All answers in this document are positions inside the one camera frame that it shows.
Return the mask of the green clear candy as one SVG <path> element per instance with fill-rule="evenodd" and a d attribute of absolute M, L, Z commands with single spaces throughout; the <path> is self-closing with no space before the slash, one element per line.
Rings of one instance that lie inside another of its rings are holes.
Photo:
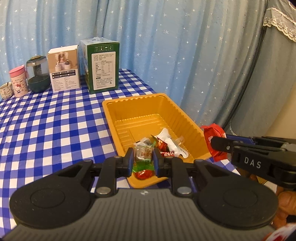
<path fill-rule="evenodd" d="M 140 171 L 153 171 L 154 164 L 152 161 L 152 153 L 156 142 L 151 142 L 149 138 L 142 138 L 140 141 L 133 144 L 134 149 L 134 162 L 133 169 L 134 173 Z"/>

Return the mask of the clear biscuit packet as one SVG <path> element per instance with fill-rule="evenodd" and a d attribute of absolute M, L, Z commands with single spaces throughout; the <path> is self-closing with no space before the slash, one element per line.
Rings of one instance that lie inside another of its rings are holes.
<path fill-rule="evenodd" d="M 175 143 L 175 145 L 181 146 L 184 143 L 184 137 L 180 136 L 178 138 L 175 138 L 173 139 L 173 142 Z"/>

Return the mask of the white green snack pouch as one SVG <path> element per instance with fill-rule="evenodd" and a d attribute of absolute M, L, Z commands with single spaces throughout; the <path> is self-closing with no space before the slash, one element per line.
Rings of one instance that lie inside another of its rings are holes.
<path fill-rule="evenodd" d="M 188 158 L 189 153 L 180 147 L 176 141 L 174 141 L 167 128 L 163 128 L 162 131 L 157 135 L 157 137 L 164 141 L 168 145 L 168 149 L 170 152 L 174 152 L 175 157 L 182 156 L 183 158 Z"/>

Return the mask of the small red candy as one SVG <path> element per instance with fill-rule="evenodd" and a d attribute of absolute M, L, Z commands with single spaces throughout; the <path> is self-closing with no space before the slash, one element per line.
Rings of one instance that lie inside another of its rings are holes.
<path fill-rule="evenodd" d="M 215 162 L 226 160 L 227 153 L 224 151 L 223 138 L 226 133 L 221 126 L 212 123 L 208 126 L 201 126 L 209 153 Z"/>

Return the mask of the large red snack packet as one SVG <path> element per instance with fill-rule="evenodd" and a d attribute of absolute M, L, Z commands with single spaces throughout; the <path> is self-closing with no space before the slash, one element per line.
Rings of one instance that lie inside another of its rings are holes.
<path fill-rule="evenodd" d="M 155 139 L 156 147 L 158 148 L 163 157 L 175 157 L 174 152 L 169 151 L 168 145 L 164 141 L 160 140 L 157 136 L 152 135 L 152 137 L 153 139 Z"/>

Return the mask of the orange plastic tray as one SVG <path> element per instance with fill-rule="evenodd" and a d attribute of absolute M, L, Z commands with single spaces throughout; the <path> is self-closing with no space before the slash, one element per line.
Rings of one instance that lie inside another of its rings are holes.
<path fill-rule="evenodd" d="M 181 147 L 189 153 L 184 162 L 211 157 L 203 131 L 163 93 L 104 100 L 102 106 L 120 156 L 137 141 L 166 128 L 173 140 L 182 137 Z"/>

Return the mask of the blue white checkered tablecloth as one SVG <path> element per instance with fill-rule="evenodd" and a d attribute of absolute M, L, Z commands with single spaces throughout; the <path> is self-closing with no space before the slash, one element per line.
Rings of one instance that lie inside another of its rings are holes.
<path fill-rule="evenodd" d="M 117 90 L 90 94 L 82 84 L 2 100 L 1 235 L 15 227 L 9 200 L 17 188 L 83 159 L 101 163 L 115 155 L 103 101 L 153 92 L 136 74 L 121 69 Z"/>

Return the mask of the grey lace trimmed cover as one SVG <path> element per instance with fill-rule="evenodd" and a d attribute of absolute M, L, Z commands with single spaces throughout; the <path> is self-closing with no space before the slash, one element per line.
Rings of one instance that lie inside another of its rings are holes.
<path fill-rule="evenodd" d="M 269 1 L 262 27 L 259 55 L 228 134 L 266 135 L 295 85 L 295 4 Z"/>

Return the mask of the green carton box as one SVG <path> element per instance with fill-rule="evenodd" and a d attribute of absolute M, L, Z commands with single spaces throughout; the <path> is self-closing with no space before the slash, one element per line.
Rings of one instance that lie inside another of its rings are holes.
<path fill-rule="evenodd" d="M 79 60 L 89 93 L 118 89 L 119 42 L 103 37 L 83 39 L 79 44 Z"/>

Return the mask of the white beige product box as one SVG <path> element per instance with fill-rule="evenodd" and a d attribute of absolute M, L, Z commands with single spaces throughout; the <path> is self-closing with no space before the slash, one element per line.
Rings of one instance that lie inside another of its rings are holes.
<path fill-rule="evenodd" d="M 78 45 L 52 48 L 47 60 L 53 92 L 80 88 Z"/>

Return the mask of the blue star curtain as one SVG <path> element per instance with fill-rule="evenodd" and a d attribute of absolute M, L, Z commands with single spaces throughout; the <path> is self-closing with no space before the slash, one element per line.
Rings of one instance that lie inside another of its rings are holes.
<path fill-rule="evenodd" d="M 55 47 L 120 43 L 119 66 L 198 125 L 225 125 L 246 88 L 267 1 L 1 1 L 1 82 Z"/>

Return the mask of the small patterned ceramic mug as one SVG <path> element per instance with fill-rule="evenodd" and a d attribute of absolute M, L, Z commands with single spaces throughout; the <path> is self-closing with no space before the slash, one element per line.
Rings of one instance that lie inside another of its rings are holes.
<path fill-rule="evenodd" d="M 3 100 L 11 98 L 14 94 L 12 83 L 7 82 L 0 87 L 0 94 Z"/>

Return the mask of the pink hello kitty cup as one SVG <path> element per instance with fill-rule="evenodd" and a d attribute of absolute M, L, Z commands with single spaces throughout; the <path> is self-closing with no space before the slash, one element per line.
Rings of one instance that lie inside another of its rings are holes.
<path fill-rule="evenodd" d="M 9 71 L 15 97 L 22 97 L 29 92 L 27 84 L 27 72 L 24 65 Z"/>

